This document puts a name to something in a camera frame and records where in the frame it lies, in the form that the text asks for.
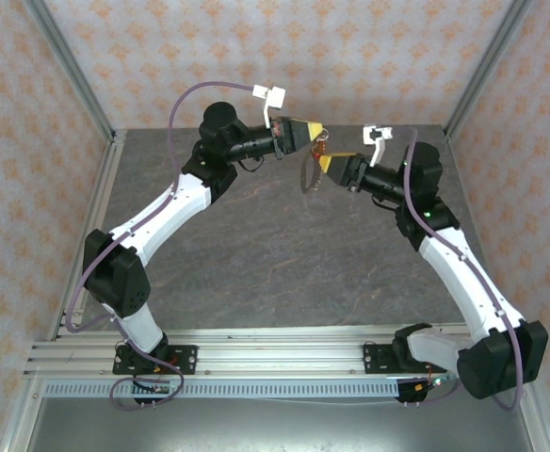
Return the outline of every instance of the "gray work surface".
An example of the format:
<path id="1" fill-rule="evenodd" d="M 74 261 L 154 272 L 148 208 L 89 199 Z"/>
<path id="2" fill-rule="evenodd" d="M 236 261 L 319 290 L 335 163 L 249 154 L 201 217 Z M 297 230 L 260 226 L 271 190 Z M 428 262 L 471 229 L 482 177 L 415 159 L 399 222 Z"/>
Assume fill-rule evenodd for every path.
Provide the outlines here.
<path id="1" fill-rule="evenodd" d="M 474 226 L 443 129 L 416 126 L 444 167 L 440 196 L 482 262 Z M 361 126 L 329 127 L 327 151 L 371 153 Z M 398 168 L 408 144 L 395 128 L 382 164 Z M 173 133 L 181 163 L 199 138 Z M 324 178 L 303 195 L 305 153 L 269 156 L 255 173 L 238 169 L 222 198 L 171 237 L 147 266 L 149 304 L 164 329 L 383 325 L 462 321 L 445 286 L 367 193 Z M 166 130 L 130 130 L 105 214 L 104 230 L 130 219 L 172 179 Z M 87 303 L 85 321 L 102 314 Z"/>
<path id="2" fill-rule="evenodd" d="M 121 412 L 106 399 L 45 399 L 28 450 L 527 452 L 532 448 L 519 413 L 504 412 L 491 399 L 478 401 L 460 390 L 419 409 L 403 409 L 396 402 L 336 406 L 183 398 L 155 411 Z"/>

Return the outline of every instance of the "patterned wall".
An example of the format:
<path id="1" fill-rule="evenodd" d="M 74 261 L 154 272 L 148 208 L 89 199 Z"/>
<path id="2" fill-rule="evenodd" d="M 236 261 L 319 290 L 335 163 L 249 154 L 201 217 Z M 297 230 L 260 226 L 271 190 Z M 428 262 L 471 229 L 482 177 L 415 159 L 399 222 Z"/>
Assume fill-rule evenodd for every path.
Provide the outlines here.
<path id="1" fill-rule="evenodd" d="M 24 8 L 0 0 L 0 439 L 49 331 L 104 140 Z"/>
<path id="2" fill-rule="evenodd" d="M 453 144 L 496 280 L 550 333 L 550 0 L 531 7 Z M 550 388 L 550 343 L 542 379 Z"/>
<path id="3" fill-rule="evenodd" d="M 278 84 L 283 113 L 326 123 L 444 123 L 510 0 L 49 0 L 115 127 L 165 127 L 211 79 Z M 221 94 L 185 105 L 197 126 Z M 244 121 L 260 104 L 231 93 Z"/>

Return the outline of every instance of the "black mounting plate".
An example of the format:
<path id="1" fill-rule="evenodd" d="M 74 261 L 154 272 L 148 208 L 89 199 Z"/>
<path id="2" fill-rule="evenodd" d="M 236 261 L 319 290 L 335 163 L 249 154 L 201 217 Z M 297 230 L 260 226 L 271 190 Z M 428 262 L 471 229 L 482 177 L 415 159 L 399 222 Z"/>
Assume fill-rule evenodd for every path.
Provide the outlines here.
<path id="1" fill-rule="evenodd" d="M 411 371 L 403 369 L 392 349 L 392 344 L 373 344 L 363 345 L 363 364 L 366 374 L 412 374 L 429 372 L 428 363 L 413 362 L 414 368 Z M 432 373 L 443 374 L 446 372 L 442 367 L 432 366 Z"/>
<path id="2" fill-rule="evenodd" d="M 166 362 L 178 368 L 183 375 L 195 375 L 196 364 L 198 363 L 198 346 L 168 346 L 166 353 Z M 136 354 L 136 352 L 126 344 L 116 347 L 116 357 L 114 358 L 114 375 L 160 375 L 155 374 L 155 364 Z M 173 375 L 171 369 L 164 369 L 163 375 Z"/>

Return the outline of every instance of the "wire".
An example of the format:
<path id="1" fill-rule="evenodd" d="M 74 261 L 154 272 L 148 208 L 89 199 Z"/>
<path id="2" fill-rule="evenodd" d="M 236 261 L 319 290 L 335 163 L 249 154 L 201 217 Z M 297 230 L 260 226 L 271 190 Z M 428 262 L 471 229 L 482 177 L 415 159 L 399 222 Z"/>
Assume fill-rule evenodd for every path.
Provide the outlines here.
<path id="1" fill-rule="evenodd" d="M 174 122 L 174 116 L 175 116 L 179 106 L 183 102 L 183 100 L 189 94 L 191 94 L 196 89 L 200 89 L 200 88 L 204 88 L 204 87 L 227 87 L 227 88 L 237 88 L 237 89 L 243 89 L 243 90 L 246 90 L 246 91 L 252 91 L 252 87 L 246 86 L 246 85 L 238 85 L 237 83 L 202 82 L 202 83 L 199 83 L 197 85 L 194 85 L 193 87 L 191 87 L 190 89 L 185 91 L 179 97 L 179 99 L 177 99 L 174 106 L 172 107 L 172 111 L 170 112 L 169 128 L 168 128 L 168 132 L 167 132 L 167 142 L 168 142 L 167 144 L 168 144 L 168 147 L 169 147 L 170 159 L 172 161 L 172 165 L 173 165 L 173 168 L 174 168 L 174 174 L 175 174 L 174 181 L 172 183 L 171 190 L 170 190 L 171 196 L 167 196 L 152 212 L 150 212 L 145 218 L 143 218 L 141 221 L 139 221 L 137 224 L 135 224 L 131 228 L 130 232 L 126 232 L 126 233 L 120 235 L 119 237 L 113 239 L 112 243 L 110 243 L 105 248 L 105 250 L 103 250 L 95 259 L 93 259 L 93 261 L 89 264 L 89 266 L 85 269 L 85 271 L 83 271 L 82 276 L 80 277 L 80 279 L 78 280 L 78 282 L 76 283 L 76 285 L 74 287 L 73 294 L 72 294 L 72 297 L 70 299 L 70 302 L 68 303 L 68 306 L 66 307 L 65 327 L 66 327 L 66 330 L 68 330 L 68 332 L 70 332 L 72 334 L 75 334 L 75 333 L 79 333 L 81 331 L 88 330 L 89 328 L 91 328 L 96 323 L 100 322 L 101 320 L 107 319 L 108 317 L 111 316 L 111 314 L 99 315 L 99 316 L 95 317 L 93 320 L 91 320 L 87 325 L 82 325 L 80 327 L 76 327 L 72 322 L 74 305 L 76 304 L 76 301 L 78 300 L 78 297 L 80 297 L 80 293 L 82 292 L 82 289 L 83 289 L 85 283 L 89 279 L 90 274 L 95 270 L 95 268 L 99 264 L 101 264 L 104 261 L 106 256 L 111 251 L 113 251 L 114 249 L 116 249 L 116 247 L 118 247 L 120 245 L 120 243 L 124 239 L 126 239 L 128 236 L 134 234 L 135 231 L 137 231 L 139 228 L 141 228 L 145 224 L 147 224 L 148 221 L 151 221 L 153 218 L 155 218 L 157 215 L 159 215 L 167 207 L 167 205 L 169 205 L 169 203 L 172 200 L 174 194 L 176 193 L 178 185 L 179 185 L 179 175 L 180 175 L 180 172 L 181 172 L 181 168 L 180 168 L 176 153 L 174 151 L 174 145 L 172 143 L 172 124 Z M 154 358 L 153 356 L 145 353 L 143 350 L 141 350 L 137 346 L 137 344 L 135 344 L 134 341 L 130 340 L 130 337 L 128 336 L 126 331 L 123 329 L 123 327 L 121 326 L 120 320 L 116 316 L 111 316 L 111 320 L 115 323 L 116 328 L 121 333 L 121 335 L 124 339 L 124 342 L 127 343 L 128 345 L 130 345 L 138 355 L 142 356 L 146 360 L 149 360 L 153 363 L 158 364 L 160 367 L 167 367 L 167 368 L 171 369 L 175 374 L 177 374 L 179 376 L 181 382 L 179 383 L 179 386 L 177 387 L 177 389 L 175 391 L 173 391 L 172 394 L 168 395 L 167 397 L 163 398 L 162 400 L 160 400 L 158 402 L 153 402 L 152 405 L 154 407 L 156 407 L 158 405 L 162 405 L 163 403 L 166 403 L 166 402 L 172 400 L 183 389 L 183 384 L 185 382 L 185 378 L 183 376 L 183 373 L 179 369 L 177 369 L 174 365 L 172 365 L 170 363 L 166 363 L 162 360 L 158 360 L 158 359 Z M 110 401 L 111 401 L 112 405 L 114 405 L 116 408 L 121 409 L 121 410 L 125 410 L 125 411 L 142 410 L 143 407 L 144 407 L 144 404 L 141 404 L 141 406 L 126 406 L 126 405 L 122 405 L 120 402 L 117 402 L 116 399 L 114 398 L 114 391 L 115 391 L 116 387 L 119 384 L 121 384 L 125 381 L 156 383 L 156 380 L 155 379 L 145 379 L 145 378 L 141 378 L 141 377 L 125 377 L 123 379 L 117 380 L 112 385 L 112 387 L 110 389 L 109 398 L 110 398 Z"/>
<path id="2" fill-rule="evenodd" d="M 241 169 L 243 169 L 244 171 L 247 171 L 247 172 L 256 172 L 260 169 L 260 167 L 263 166 L 263 163 L 265 163 L 265 157 L 263 155 L 260 156 L 260 163 L 258 164 L 258 166 L 256 168 L 252 168 L 252 169 L 248 169 L 246 168 L 246 165 L 243 164 L 243 162 L 239 161 L 237 162 L 239 164 L 239 166 L 241 167 Z"/>
<path id="3" fill-rule="evenodd" d="M 507 314 L 503 311 L 503 308 L 499 303 L 499 300 L 495 296 L 493 289 L 489 286 L 486 278 L 484 277 L 484 275 L 482 275 L 482 273 L 472 262 L 472 260 L 465 254 L 463 254 L 458 247 L 453 245 L 451 242 L 449 242 L 432 228 L 430 228 L 428 224 L 423 219 L 421 219 L 421 217 L 415 210 L 415 206 L 413 205 L 413 200 L 411 198 L 411 163 L 413 161 L 413 153 L 415 152 L 415 144 L 417 143 L 417 130 L 415 130 L 413 127 L 410 127 L 410 129 L 412 131 L 412 139 L 411 144 L 407 149 L 407 166 L 405 167 L 405 173 L 403 177 L 403 189 L 405 191 L 405 201 L 407 203 L 407 208 L 409 209 L 409 212 L 411 213 L 415 222 L 419 224 L 419 226 L 421 226 L 424 231 L 426 231 L 429 235 L 431 235 L 447 248 L 449 248 L 451 251 L 453 251 L 460 260 L 463 260 L 463 262 L 470 268 L 470 270 L 472 270 L 472 273 L 474 273 L 474 276 L 476 276 L 476 278 L 484 288 L 497 312 L 503 313 L 500 318 L 503 321 L 506 329 L 508 330 L 508 334 L 510 335 L 511 346 L 513 347 L 513 356 L 516 365 L 516 392 L 513 402 L 510 406 L 503 404 L 495 395 L 493 396 L 493 399 L 497 403 L 497 405 L 499 405 L 502 409 L 506 411 L 517 410 L 517 408 L 520 406 L 520 399 L 522 398 L 524 369 L 522 368 L 522 352 L 520 350 L 520 344 L 518 343 L 516 331 L 511 326 L 511 322 L 508 319 Z"/>
<path id="4" fill-rule="evenodd" d="M 386 205 L 386 204 L 382 204 L 381 202 L 379 202 L 378 200 L 376 200 L 376 196 L 375 195 L 371 195 L 371 201 L 376 204 L 379 208 L 382 208 L 384 210 L 388 210 L 390 212 L 394 212 L 395 211 L 395 207 L 390 207 L 389 205 Z"/>

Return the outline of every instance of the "robotic arm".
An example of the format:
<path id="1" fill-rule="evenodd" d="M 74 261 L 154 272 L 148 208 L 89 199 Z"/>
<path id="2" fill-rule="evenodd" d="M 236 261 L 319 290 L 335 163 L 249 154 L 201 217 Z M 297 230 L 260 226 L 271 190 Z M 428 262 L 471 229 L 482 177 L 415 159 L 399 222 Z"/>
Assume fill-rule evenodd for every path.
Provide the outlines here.
<path id="1" fill-rule="evenodd" d="M 511 333 L 515 332 L 522 355 L 523 382 L 534 380 L 541 366 L 547 331 L 541 322 L 527 323 L 503 297 L 470 250 L 459 222 L 437 196 L 442 174 L 438 150 L 417 142 L 411 162 L 405 159 L 398 170 L 388 169 L 377 162 L 384 140 L 389 137 L 392 137 L 389 128 L 366 126 L 364 143 L 376 145 L 372 157 L 360 153 L 326 154 L 319 156 L 319 165 L 338 185 L 352 192 L 366 191 L 372 195 L 374 204 L 388 210 L 393 209 L 382 202 L 396 206 L 396 226 L 443 280 L 471 334 L 471 340 L 465 341 L 442 334 L 428 324 L 397 331 L 393 350 L 398 361 L 407 371 L 417 362 L 436 364 L 458 374 L 472 396 L 484 398 L 516 386 L 511 342 Z M 412 204 L 436 237 L 417 222 L 407 204 L 403 179 L 408 164 Z M 443 241 L 454 245 L 459 256 Z M 496 303 L 477 274 L 491 288 Z M 508 330 L 503 315 L 513 331 Z"/>
<path id="2" fill-rule="evenodd" d="M 309 144 L 323 130 L 318 122 L 291 118 L 270 120 L 267 108 L 282 106 L 282 91 L 254 89 L 256 97 L 266 99 L 265 126 L 247 127 L 230 104 L 210 105 L 200 125 L 201 139 L 182 167 L 176 191 L 174 185 L 169 186 L 134 218 L 109 234 L 95 230 L 85 241 L 83 269 L 88 268 L 115 237 L 128 233 L 90 273 L 85 287 L 116 317 L 130 341 L 158 360 L 168 360 L 168 338 L 156 325 L 146 303 L 151 287 L 145 266 L 154 253 L 186 221 L 227 191 L 237 176 L 234 162 L 248 158 L 262 161 L 270 153 L 281 159 Z"/>

